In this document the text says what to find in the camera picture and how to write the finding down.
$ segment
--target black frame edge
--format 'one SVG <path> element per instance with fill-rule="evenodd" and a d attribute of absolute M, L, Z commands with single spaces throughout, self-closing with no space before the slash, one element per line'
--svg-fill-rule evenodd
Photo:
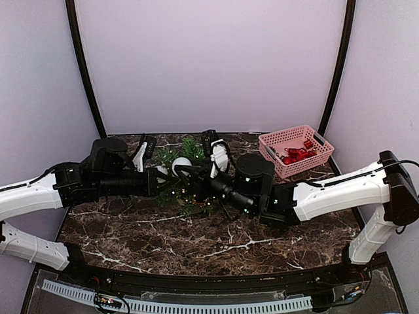
<path fill-rule="evenodd" d="M 342 38 L 340 40 L 335 72 L 333 73 L 333 79 L 330 86 L 329 95 L 327 96 L 325 109 L 318 130 L 318 133 L 321 136 L 324 136 L 326 133 L 327 125 L 329 124 L 330 117 L 333 111 L 333 105 L 335 104 L 336 96 L 338 94 L 340 80 L 342 78 L 342 73 L 345 66 L 346 55 L 348 53 L 352 24 L 354 22 L 355 4 L 356 0 L 348 0 L 348 2 L 346 3 L 345 21 L 343 24 Z"/>
<path fill-rule="evenodd" d="M 144 274 L 144 273 L 133 273 L 130 271 L 119 271 L 119 270 L 109 270 L 106 268 L 101 268 L 101 267 L 96 267 L 96 266 L 88 266 L 90 271 L 95 274 L 98 275 L 102 278 L 112 278 L 112 283 L 108 284 L 105 288 L 105 290 L 109 290 L 110 292 L 117 294 L 117 295 L 124 295 L 124 291 L 123 289 L 120 290 L 119 288 L 121 288 L 120 286 L 120 282 L 118 280 L 118 278 L 122 275 L 122 276 L 130 276 L 133 279 L 136 279 L 136 283 L 134 286 L 131 286 L 132 288 L 137 290 L 137 293 L 134 294 L 130 294 L 130 295 L 141 295 L 141 293 L 144 291 L 144 287 L 143 284 L 144 283 L 148 283 L 148 284 L 152 284 L 154 283 L 155 279 L 167 279 L 168 277 L 171 277 L 171 280 L 174 280 L 175 285 L 178 286 L 179 288 L 184 287 L 185 286 L 185 282 L 187 281 L 200 281 L 201 283 L 199 284 L 199 290 L 201 288 L 204 287 L 208 287 L 208 283 L 206 282 L 208 279 L 210 281 L 216 281 L 217 282 L 217 287 L 221 287 L 223 286 L 225 283 L 223 282 L 224 279 L 226 279 L 227 281 L 235 281 L 236 282 L 236 286 L 240 287 L 242 286 L 242 282 L 241 281 L 237 281 L 235 279 L 237 279 L 236 277 L 189 277 L 189 276 L 167 276 L 167 275 L 151 275 L 151 274 Z M 387 267 L 389 273 L 390 273 L 390 277 L 393 283 L 393 286 L 395 288 L 395 292 L 397 295 L 397 299 L 399 301 L 399 305 L 401 307 L 402 313 L 408 313 L 407 310 L 407 305 L 405 303 L 404 297 L 401 293 L 401 289 L 399 286 L 399 282 L 397 280 L 397 277 L 395 276 L 394 273 L 394 269 L 393 266 L 391 264 L 391 261 L 387 255 L 386 252 L 383 253 L 377 253 L 373 256 L 372 259 L 372 268 L 373 270 L 378 269 L 378 268 L 382 268 L 382 267 Z M 292 271 L 292 272 L 285 272 L 285 273 L 273 273 L 273 274 L 265 274 L 265 275 L 250 275 L 250 276 L 243 276 L 240 277 L 240 279 L 258 279 L 258 282 L 263 283 L 263 286 L 265 288 L 263 289 L 257 289 L 257 291 L 273 291 L 273 290 L 282 290 L 282 288 L 285 286 L 287 286 L 289 279 L 288 278 L 292 278 L 291 283 L 293 285 L 298 285 L 299 288 L 301 288 L 302 290 L 305 290 L 304 287 L 307 286 L 307 282 L 306 282 L 306 276 L 301 276 L 301 274 L 306 274 L 306 275 L 311 275 L 313 278 L 315 276 L 318 275 L 319 272 L 326 272 L 326 271 L 337 271 L 340 268 L 339 264 L 336 265 L 329 265 L 329 266 L 323 266 L 320 268 L 313 268 L 310 270 L 303 270 L 303 271 Z M 29 282 L 28 288 L 27 288 L 27 292 L 26 292 L 26 297 L 24 300 L 24 304 L 22 306 L 22 311 L 21 314 L 25 314 L 27 311 L 27 307 L 29 305 L 29 299 L 31 296 L 31 292 L 34 289 L 34 284 L 37 278 L 37 274 L 39 272 L 39 270 L 46 270 L 46 271 L 50 271 L 52 273 L 57 273 L 58 274 L 58 280 L 59 281 L 64 281 L 66 283 L 71 283 L 74 284 L 75 282 L 73 282 L 72 280 L 69 280 L 68 277 L 66 277 L 65 275 L 62 275 L 62 273 L 60 273 L 59 271 L 53 270 L 52 268 L 45 266 L 45 265 L 41 265 L 41 264 L 37 264 L 35 265 L 35 269 L 34 272 L 32 273 L 32 277 L 31 277 L 31 281 Z M 270 283 L 270 281 L 264 281 L 264 280 L 260 280 L 260 278 L 264 278 L 264 277 L 279 277 L 280 280 L 274 280 L 273 283 Z M 172 285 L 168 285 L 168 287 L 171 286 L 169 288 L 169 290 L 171 290 L 171 293 L 174 293 L 175 291 L 177 291 L 176 288 L 174 288 Z M 247 292 L 257 292 L 254 290 L 249 290 L 248 288 L 246 288 L 244 291 L 236 291 L 237 293 L 247 293 Z M 320 289 L 317 292 L 314 292 L 315 294 L 317 293 L 322 293 L 324 292 L 324 289 Z"/>
<path fill-rule="evenodd" d="M 329 157 L 329 160 L 327 161 L 329 162 L 330 167 L 333 170 L 333 173 L 338 176 L 341 175 L 340 170 L 338 168 L 338 166 L 336 165 L 335 161 L 333 160 L 333 157 Z M 362 230 L 365 227 L 365 221 L 363 220 L 361 213 L 359 212 L 359 207 L 353 207 L 352 209 L 352 213 L 355 216 L 356 221 L 358 222 L 359 228 Z"/>
<path fill-rule="evenodd" d="M 67 7 L 67 17 L 70 26 L 71 38 L 73 39 L 74 51 L 76 54 L 77 63 L 79 64 L 79 71 L 83 81 L 84 91 L 86 92 L 96 129 L 98 130 L 99 136 L 103 139 L 107 137 L 107 134 L 103 120 L 100 116 L 98 103 L 96 102 L 96 98 L 94 96 L 93 86 L 92 82 L 90 81 L 86 59 L 84 58 L 84 51 L 81 42 L 79 24 L 77 22 L 77 12 L 74 0 L 65 0 L 65 5 Z"/>

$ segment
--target cable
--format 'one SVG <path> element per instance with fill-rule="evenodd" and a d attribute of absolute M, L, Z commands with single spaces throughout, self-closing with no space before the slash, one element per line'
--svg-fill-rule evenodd
<path fill-rule="evenodd" d="M 72 282 L 74 282 L 74 283 L 76 283 L 76 285 L 79 285 L 79 286 L 82 286 L 83 287 L 83 284 L 81 284 L 81 283 L 79 283 L 77 280 L 75 280 L 75 279 L 73 279 L 73 278 L 71 278 L 68 274 L 66 274 L 66 273 L 62 273 L 63 275 L 65 275 L 68 279 L 70 279 Z M 114 296 L 115 298 L 118 298 L 119 300 L 121 300 L 122 302 L 124 302 L 124 304 L 125 304 L 125 306 L 126 306 L 126 314 L 130 314 L 131 313 L 131 307 L 130 307 L 130 304 L 128 304 L 128 302 L 122 297 L 122 296 L 118 296 L 118 295 L 116 295 L 115 293 L 113 293 L 113 292 L 111 292 L 111 291 L 106 291 L 106 290 L 102 290 L 101 288 L 100 288 L 100 280 L 96 277 L 96 276 L 93 276 L 93 277 L 91 277 L 90 279 L 93 279 L 93 280 L 95 280 L 97 283 L 98 283 L 98 287 L 99 288 L 96 288 L 95 289 L 95 291 L 97 291 L 97 292 L 100 292 L 100 293 L 103 293 L 103 294 L 107 294 L 107 295 L 109 295 L 109 296 Z"/>
<path fill-rule="evenodd" d="M 230 147 L 224 142 L 224 141 L 220 141 L 220 142 L 216 142 L 211 146 L 211 153 L 213 152 L 214 147 L 216 147 L 217 145 L 223 145 L 225 150 L 227 151 L 227 156 L 228 156 L 228 160 L 230 160 L 230 163 L 232 164 L 232 166 L 236 169 L 236 162 L 233 159 L 233 156 L 231 154 L 231 150 Z"/>
<path fill-rule="evenodd" d="M 62 162 L 60 164 L 56 164 L 55 166 L 52 166 L 51 168 L 48 168 L 47 170 L 45 170 L 42 175 L 40 175 L 39 177 L 29 181 L 28 183 L 22 183 L 22 184 L 17 184 L 17 185 L 13 185 L 13 186 L 7 186 L 5 188 L 0 189 L 0 193 L 6 192 L 6 191 L 9 191 L 9 190 L 14 190 L 15 188 L 23 188 L 25 186 L 32 185 L 33 183 L 41 180 L 42 178 L 45 178 L 47 175 L 49 175 L 51 172 L 53 172 L 57 167 L 65 166 L 67 164 L 74 164 L 74 163 L 73 162 Z"/>
<path fill-rule="evenodd" d="M 334 301 L 333 303 L 330 303 L 330 304 L 324 304 L 324 305 L 320 305 L 320 304 L 312 304 L 313 305 L 313 308 L 326 308 L 326 307 L 340 307 L 340 306 L 346 306 L 346 305 L 350 305 L 350 304 L 354 304 L 355 302 L 357 302 L 359 299 L 361 299 L 362 298 L 362 296 L 364 295 L 364 294 L 366 294 L 367 293 L 367 291 L 368 291 L 368 289 L 369 289 L 369 287 L 371 286 L 371 283 L 372 283 L 372 281 L 373 281 L 373 267 L 372 267 L 372 260 L 370 260 L 370 262 L 369 262 L 369 270 L 370 270 L 370 276 L 369 276 L 369 282 L 368 282 L 368 285 L 367 285 L 367 287 L 365 288 L 365 291 L 363 292 L 363 293 L 361 293 L 355 300 L 352 300 L 351 302 L 347 302 L 347 303 L 342 303 L 341 304 L 341 302 L 343 302 L 343 301 L 346 301 L 346 300 L 348 300 L 349 298 L 344 298 L 345 297 L 345 295 L 347 295 L 347 294 L 344 294 L 343 296 L 341 296 L 339 299 L 337 299 L 336 301 Z M 362 280 L 363 280 L 363 282 L 362 282 L 362 284 L 361 284 L 361 287 L 362 287 L 362 285 L 363 285 L 363 283 L 365 282 L 365 278 L 364 278 L 364 276 L 362 275 L 362 273 L 359 273 L 360 275 L 361 275 L 361 278 L 362 278 Z"/>
<path fill-rule="evenodd" d="M 403 226 L 402 229 L 399 231 L 398 229 L 395 230 L 395 233 L 401 235 L 406 230 L 406 226 Z"/>
<path fill-rule="evenodd" d="M 307 180 L 301 180 L 301 181 L 298 181 L 296 183 L 306 183 L 310 186 L 314 186 L 315 188 L 327 188 L 329 186 L 334 186 L 334 185 L 337 185 L 339 183 L 343 183 L 343 182 L 346 182 L 346 181 L 351 181 L 351 180 L 354 180 L 354 179 L 357 179 L 357 178 L 365 177 L 367 175 L 372 175 L 372 174 L 374 174 L 378 171 L 381 171 L 381 170 L 384 170 L 384 169 L 389 168 L 391 166 L 395 166 L 395 165 L 399 165 L 399 164 L 412 164 L 412 165 L 415 165 L 416 167 L 419 167 L 419 163 L 414 162 L 413 160 L 400 160 L 398 162 L 394 162 L 392 164 L 382 166 L 382 167 L 380 167 L 378 169 L 375 169 L 375 170 L 371 170 L 371 171 L 368 171 L 368 172 L 365 172 L 365 173 L 360 173 L 358 175 L 353 175 L 352 177 L 328 182 L 328 183 L 325 183 L 325 184 L 315 183 L 315 182 L 307 181 Z"/>

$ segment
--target white connector strip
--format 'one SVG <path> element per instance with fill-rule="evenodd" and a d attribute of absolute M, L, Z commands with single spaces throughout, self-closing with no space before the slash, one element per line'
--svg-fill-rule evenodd
<path fill-rule="evenodd" d="M 63 283 L 45 279 L 43 290 L 55 295 L 62 296 L 69 300 L 86 305 L 94 305 L 95 292 L 91 289 L 77 288 Z M 133 314 L 277 314 L 292 313 L 305 309 L 312 309 L 311 297 L 295 298 L 290 300 L 263 302 L 253 304 L 226 304 L 226 305 L 191 305 L 191 304 L 167 304 L 146 302 L 130 298 L 124 298 L 130 305 Z M 105 309 L 117 311 L 117 313 L 127 313 L 126 305 L 123 304 L 119 309 L 102 306 Z"/>

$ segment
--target black curved pole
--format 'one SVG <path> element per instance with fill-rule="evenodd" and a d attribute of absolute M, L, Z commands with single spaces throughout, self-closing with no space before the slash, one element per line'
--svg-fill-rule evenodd
<path fill-rule="evenodd" d="M 339 53 L 336 61 L 335 72 L 333 73 L 332 84 L 327 96 L 325 110 L 321 118 L 318 133 L 321 136 L 325 135 L 327 125 L 335 104 L 336 96 L 338 94 L 340 79 L 342 78 L 343 68 L 345 65 L 346 54 L 348 52 L 349 40 L 351 37 L 352 24 L 354 22 L 356 0 L 348 0 L 346 3 L 345 21 L 343 24 L 342 38 L 340 40 Z"/>
<path fill-rule="evenodd" d="M 81 43 L 81 36 L 79 30 L 79 24 L 77 23 L 77 13 L 74 0 L 65 0 L 67 7 L 68 23 L 70 25 L 71 37 L 73 39 L 74 51 L 76 53 L 77 63 L 79 64 L 79 71 L 81 79 L 83 81 L 84 91 L 86 92 L 87 100 L 89 102 L 90 111 L 96 129 L 98 130 L 99 136 L 103 139 L 107 137 L 103 120 L 100 116 L 98 103 L 94 97 L 92 82 L 90 82 L 90 76 L 87 69 L 86 59 L 84 58 L 83 46 Z"/>

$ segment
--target white ball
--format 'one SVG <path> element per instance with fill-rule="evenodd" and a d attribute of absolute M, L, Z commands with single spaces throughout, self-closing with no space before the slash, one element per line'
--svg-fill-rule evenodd
<path fill-rule="evenodd" d="M 192 165 L 192 162 L 188 158 L 185 158 L 185 157 L 178 157 L 178 158 L 176 158 L 175 161 L 172 164 L 172 172 L 173 172 L 173 174 L 176 177 L 178 177 L 177 173 L 175 172 L 175 166 L 177 166 L 177 165 L 180 165 L 180 166 L 191 166 Z"/>

